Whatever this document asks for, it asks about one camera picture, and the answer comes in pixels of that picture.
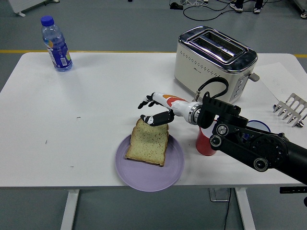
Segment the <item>lavender plastic plate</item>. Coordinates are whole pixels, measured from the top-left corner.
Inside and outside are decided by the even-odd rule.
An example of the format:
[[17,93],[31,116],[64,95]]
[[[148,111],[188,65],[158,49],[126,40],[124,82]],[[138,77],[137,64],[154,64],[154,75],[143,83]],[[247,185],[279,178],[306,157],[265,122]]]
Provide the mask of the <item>lavender plastic plate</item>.
[[127,185],[144,192],[156,192],[168,188],[179,179],[184,167],[184,155],[175,138],[169,135],[163,167],[125,159],[130,138],[131,135],[120,143],[115,158],[118,175]]

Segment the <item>toast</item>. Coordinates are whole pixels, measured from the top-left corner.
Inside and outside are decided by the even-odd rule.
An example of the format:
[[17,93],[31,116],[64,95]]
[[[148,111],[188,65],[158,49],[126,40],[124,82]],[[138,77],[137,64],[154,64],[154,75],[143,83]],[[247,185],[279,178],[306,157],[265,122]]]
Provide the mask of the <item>toast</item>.
[[139,119],[133,128],[126,159],[164,166],[168,124],[150,126]]

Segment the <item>black cable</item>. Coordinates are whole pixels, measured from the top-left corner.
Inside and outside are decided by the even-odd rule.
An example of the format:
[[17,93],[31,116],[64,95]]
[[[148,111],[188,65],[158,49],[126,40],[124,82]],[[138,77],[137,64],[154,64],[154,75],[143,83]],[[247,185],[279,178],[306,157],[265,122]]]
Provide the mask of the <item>black cable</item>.
[[224,224],[224,230],[226,230],[226,223],[227,223],[227,217],[229,213],[229,204],[230,204],[230,198],[231,198],[231,188],[230,188],[230,194],[229,194],[229,201],[228,201],[228,207],[227,207],[227,212],[226,212],[226,217],[225,217],[225,224]]
[[228,81],[225,79],[225,78],[221,78],[221,77],[213,77],[213,78],[210,78],[209,80],[207,80],[203,85],[201,85],[199,88],[198,88],[198,92],[202,91],[202,89],[206,86],[206,85],[209,85],[210,83],[213,83],[213,82],[220,82],[220,83],[223,83],[225,85],[225,89],[214,95],[212,98],[217,98],[217,97],[220,97],[220,96],[223,96],[225,93],[227,93],[228,91],[228,87],[229,87],[229,83]]
[[[222,14],[224,14],[224,13],[226,13],[226,12],[236,12],[235,10],[231,9],[231,10],[224,11],[224,12],[220,13],[219,15],[217,15],[217,16],[214,17],[214,18],[202,19],[202,20],[201,20],[201,19],[191,18],[191,17],[189,17],[189,16],[187,16],[187,15],[185,14],[185,11],[186,11],[187,9],[194,8],[194,7],[205,7],[205,8],[208,8],[208,9],[212,10],[212,11],[217,11],[217,12],[218,12],[218,11],[224,10],[230,3],[235,2],[235,0],[233,0],[233,1],[231,1],[231,2],[224,2],[224,1],[221,1],[221,0],[217,0],[217,1],[222,2],[222,3],[225,3],[226,6],[225,6],[224,8],[222,8],[222,9],[219,9],[219,10],[212,9],[212,8],[210,8],[210,7],[208,7],[208,6],[204,6],[204,5],[200,5],[200,6],[190,6],[190,7],[187,7],[187,8],[185,8],[185,9],[183,10],[183,15],[184,15],[185,17],[191,19],[191,20],[198,21],[198,22],[204,22],[204,21],[210,21],[210,20],[216,19],[216,18],[218,18],[219,16],[221,16]],[[268,1],[268,0],[266,0],[266,2],[262,5],[262,8],[264,7],[264,5],[265,5],[266,3],[275,3],[275,2],[280,2],[280,1],[282,1],[282,0],[278,0],[278,1]]]
[[227,5],[226,5],[224,8],[219,9],[219,10],[215,10],[215,9],[212,9],[212,8],[210,8],[210,7],[208,7],[208,6],[203,6],[203,5],[201,5],[201,6],[190,6],[190,7],[187,7],[187,8],[185,8],[185,9],[183,10],[183,15],[186,16],[187,18],[191,19],[191,20],[198,21],[198,22],[210,21],[210,20],[213,20],[213,19],[218,18],[219,16],[221,16],[222,14],[224,14],[224,13],[226,13],[226,12],[232,12],[233,10],[224,11],[224,12],[220,13],[219,15],[217,15],[217,16],[214,17],[214,18],[203,19],[203,20],[194,19],[194,18],[188,17],[188,16],[185,14],[185,11],[186,11],[187,9],[194,8],[194,7],[205,7],[205,8],[208,8],[208,9],[212,10],[212,11],[222,11],[222,10],[224,10],[230,3],[231,3],[231,2],[227,3]]

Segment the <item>bottle label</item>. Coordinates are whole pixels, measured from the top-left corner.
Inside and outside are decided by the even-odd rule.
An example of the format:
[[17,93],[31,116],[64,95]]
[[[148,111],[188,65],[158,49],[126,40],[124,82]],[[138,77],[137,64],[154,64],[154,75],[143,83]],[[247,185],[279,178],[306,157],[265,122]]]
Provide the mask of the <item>bottle label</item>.
[[56,68],[65,68],[71,64],[71,56],[69,55],[66,43],[58,48],[53,48],[53,43],[45,39],[45,44]]

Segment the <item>toaster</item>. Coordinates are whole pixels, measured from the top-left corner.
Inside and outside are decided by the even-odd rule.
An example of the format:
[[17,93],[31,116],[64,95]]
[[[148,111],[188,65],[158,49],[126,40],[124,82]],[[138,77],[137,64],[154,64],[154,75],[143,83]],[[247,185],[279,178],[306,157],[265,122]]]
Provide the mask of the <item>toaster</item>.
[[[252,74],[257,59],[257,53],[246,45],[215,29],[199,26],[178,38],[175,78],[197,92],[210,78],[222,77],[229,87],[218,99],[231,104],[241,96],[248,79],[259,79]],[[202,90],[200,97],[205,92],[213,96],[224,89],[224,84],[213,82]]]

